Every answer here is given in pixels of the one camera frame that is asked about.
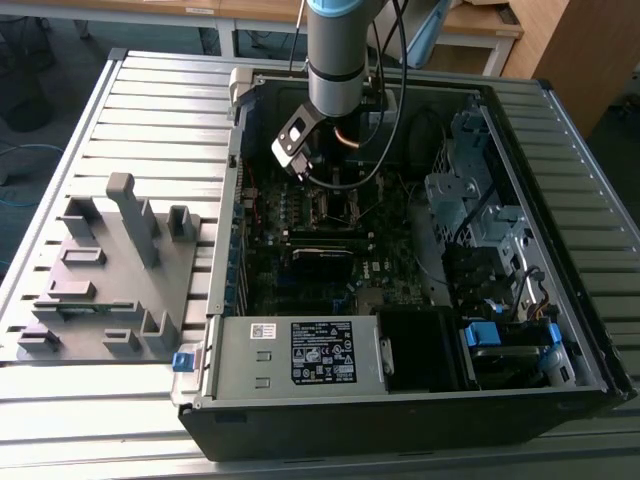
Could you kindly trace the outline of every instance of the black cable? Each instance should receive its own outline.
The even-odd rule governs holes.
[[[300,28],[296,27],[296,33],[293,35],[293,45],[291,45],[291,53],[289,54],[289,71],[293,69],[293,54],[296,51],[296,44],[298,43],[299,35],[300,35]]]
[[[300,21],[302,20],[302,12],[304,11],[305,0],[300,0],[300,11],[298,12],[298,21],[296,22],[296,33],[293,36],[293,45],[291,45],[291,53],[289,54],[289,71],[293,69],[293,54],[296,51],[296,44],[300,36]]]
[[[404,15],[405,10],[407,9],[407,5],[409,5],[409,0],[405,0],[404,3],[402,4],[402,9],[400,10],[400,15]],[[387,38],[384,41],[384,45],[382,47],[382,55],[380,56],[380,60],[378,61],[378,66],[377,68],[380,68],[382,66],[382,57],[384,56],[385,52],[387,51],[387,47],[389,46],[389,43],[391,43],[391,39],[393,38],[393,34],[396,33],[396,28],[398,28],[398,19],[396,18],[396,20],[393,22],[393,25],[391,26],[391,30],[389,30],[389,33],[387,34]]]
[[[549,292],[544,288],[544,285],[542,285],[542,280],[538,281],[538,289],[543,293],[544,297],[542,297],[542,300],[540,300],[540,303],[538,303],[536,308],[533,310],[533,313],[529,316],[528,320],[536,318],[538,313],[549,304]]]
[[[247,34],[247,36],[256,43],[256,46],[254,47],[253,45],[251,45],[251,48],[264,48],[264,45],[262,45],[262,43],[260,43],[260,39],[265,39],[265,38],[269,38],[269,36],[271,35],[271,33],[273,32],[269,32],[264,36],[261,36],[259,33],[255,33],[255,32],[251,32],[249,30],[245,30],[244,33]]]
[[[407,38],[404,31],[404,22],[402,21],[402,14],[400,13],[400,6],[398,5],[398,0],[391,0],[393,2],[393,8],[396,11],[396,16],[398,18],[399,31],[400,31],[400,45],[402,48],[402,79],[400,84],[400,101],[398,102],[398,113],[396,115],[396,122],[393,125],[393,130],[391,131],[391,135],[389,136],[389,140],[387,141],[387,146],[385,147],[382,155],[380,155],[380,160],[376,166],[371,170],[369,175],[360,180],[359,182],[352,183],[349,185],[333,185],[331,183],[326,183],[313,176],[309,175],[309,181],[315,183],[316,185],[328,188],[329,190],[355,190],[356,188],[360,188],[365,185],[369,180],[375,177],[378,170],[382,166],[382,162],[387,157],[389,151],[391,150],[391,145],[393,140],[396,137],[396,133],[398,132],[398,127],[400,125],[400,118],[402,117],[402,112],[404,110],[404,100],[405,100],[405,92],[407,90]]]
[[[280,44],[280,50],[282,50],[282,49],[284,48],[284,44],[285,44],[285,43],[287,43],[287,40],[289,40],[289,37],[290,37],[290,36],[291,36],[291,34],[290,34],[290,33],[287,33],[287,34],[284,36],[284,39],[282,40],[282,43]]]
[[[378,36],[378,28],[376,27],[376,22],[373,22],[372,25],[373,25],[373,33],[376,37],[376,51],[378,52],[378,64],[379,64],[382,59],[382,52],[380,50],[380,37]],[[363,142],[358,143],[358,149],[364,148],[369,143],[371,143],[371,140],[373,140],[375,136],[378,134],[378,132],[380,131],[380,127],[382,126],[382,123],[384,120],[384,97],[385,97],[384,70],[381,68],[380,69],[380,117],[378,118],[378,123],[376,124],[376,127],[373,129],[373,132],[371,132],[371,135],[369,135],[369,138],[367,138]]]
[[[513,304],[511,305],[511,313],[510,313],[510,321],[514,322],[516,317],[518,316],[518,304],[520,303],[520,298],[522,298],[522,292],[524,291],[524,286],[527,283],[527,279],[536,271],[540,271],[540,267],[537,265],[531,265],[524,272],[524,276],[522,280],[518,284],[518,288],[516,289],[516,295],[513,297]]]
[[[480,197],[480,200],[478,200],[478,203],[476,203],[476,206],[473,207],[473,210],[471,210],[469,212],[469,215],[467,215],[465,219],[462,221],[462,223],[456,230],[456,233],[453,235],[453,240],[451,241],[451,243],[453,243],[454,245],[457,243],[458,237],[460,237],[464,229],[467,228],[467,226],[471,223],[471,220],[475,218],[475,216],[478,214],[478,212],[480,212],[482,207],[485,206],[487,201],[489,201],[489,197],[495,191],[496,191],[496,185],[495,183],[492,183],[491,186],[487,188],[487,190],[482,194],[482,196]]]
[[[438,122],[438,125],[440,126],[440,131],[442,134],[442,147],[446,149],[447,148],[447,128],[445,126],[444,120],[442,119],[442,117],[440,116],[440,114],[438,112],[436,112],[434,109],[432,109],[431,107],[429,107],[428,105],[421,105],[420,108],[418,108],[418,110],[416,110],[407,120],[407,126],[404,128],[403,132],[402,132],[402,139],[400,142],[401,145],[401,149],[402,152],[400,154],[400,158],[402,159],[402,161],[404,163],[406,163],[407,165],[411,165],[412,164],[412,159],[411,159],[411,137],[413,136],[414,133],[414,129],[416,126],[416,123],[418,121],[418,119],[420,119],[423,115],[429,116],[429,117],[433,117],[436,119],[436,121]]]

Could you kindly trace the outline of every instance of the metal slotted table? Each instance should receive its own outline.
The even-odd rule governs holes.
[[[0,360],[15,356],[11,345],[18,333],[12,332],[30,318],[31,300],[44,289],[67,233],[56,220],[65,198],[94,195],[101,210],[115,209],[104,197],[113,171],[132,173],[136,194],[150,198],[155,212],[166,213],[180,200],[202,217],[182,339],[202,338],[232,127],[227,87],[238,64],[284,66],[114,51],[0,290]],[[640,236],[554,93],[530,81],[415,75],[483,82],[495,89],[589,293],[637,381]],[[581,478],[599,478],[622,468],[631,474],[640,466],[639,399],[602,417],[571,422],[527,444],[505,448],[216,464],[206,460],[178,421],[168,398],[171,384],[168,365],[7,365],[0,369],[0,476],[261,473],[281,478],[426,469],[439,475],[433,470],[450,468],[461,475],[473,468],[473,474],[539,478],[562,468]]]

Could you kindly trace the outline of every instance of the wooden table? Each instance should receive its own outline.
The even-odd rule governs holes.
[[[299,5],[299,0],[2,0],[0,14],[215,28],[222,56],[235,57],[236,31],[293,32]],[[489,49],[482,73],[500,75],[522,34],[522,27],[503,23],[493,7],[464,4],[449,12],[437,43]]]

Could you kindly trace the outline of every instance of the floor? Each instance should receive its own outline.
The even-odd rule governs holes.
[[[91,37],[80,40],[73,22],[51,20],[49,40],[57,63],[40,74],[47,98],[54,106],[54,119],[45,127],[31,133],[12,132],[0,120],[0,143],[50,143],[64,147],[100,71],[113,47],[172,53],[202,53],[202,43],[196,28],[159,27],[152,25],[91,22]],[[241,55],[288,59],[292,35],[238,35]],[[253,48],[252,44],[265,48]],[[305,38],[298,42],[296,59],[304,59]],[[206,36],[206,47],[214,52],[215,33]],[[624,120],[616,112],[608,112],[589,139],[589,145],[618,191],[631,215],[640,223],[640,196],[635,179],[640,178],[640,114]],[[21,150],[0,156],[2,169],[9,173],[8,181],[0,186],[0,200],[14,203],[37,203],[47,187],[56,166],[58,155],[52,151]],[[36,207],[8,207],[0,203],[0,279],[17,250]]]
[[[80,118],[93,86],[114,47],[171,53],[202,54],[203,46],[197,28],[132,25],[90,22],[91,37],[78,38],[70,20],[50,20],[49,41],[56,64],[40,73],[45,94],[54,107],[53,120],[30,133],[11,131],[0,119],[0,151],[2,142],[22,145],[47,143],[64,148]],[[293,35],[248,32],[238,35],[240,55],[288,60]],[[216,52],[217,35],[206,36],[206,46]],[[296,47],[296,60],[306,56],[306,39],[301,36]],[[31,204],[42,197],[58,160],[53,151],[20,150],[0,156],[0,168],[9,173],[0,185],[0,200]],[[25,230],[36,210],[32,207],[8,207],[0,202],[0,280],[8,269]]]

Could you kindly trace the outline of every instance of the regulatory symbols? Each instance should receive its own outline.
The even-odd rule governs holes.
[[[320,355],[320,348],[319,347],[312,347],[312,348],[307,348],[307,362],[319,362],[321,359],[321,355]]]
[[[304,362],[304,348],[294,348],[291,352],[294,362]]]

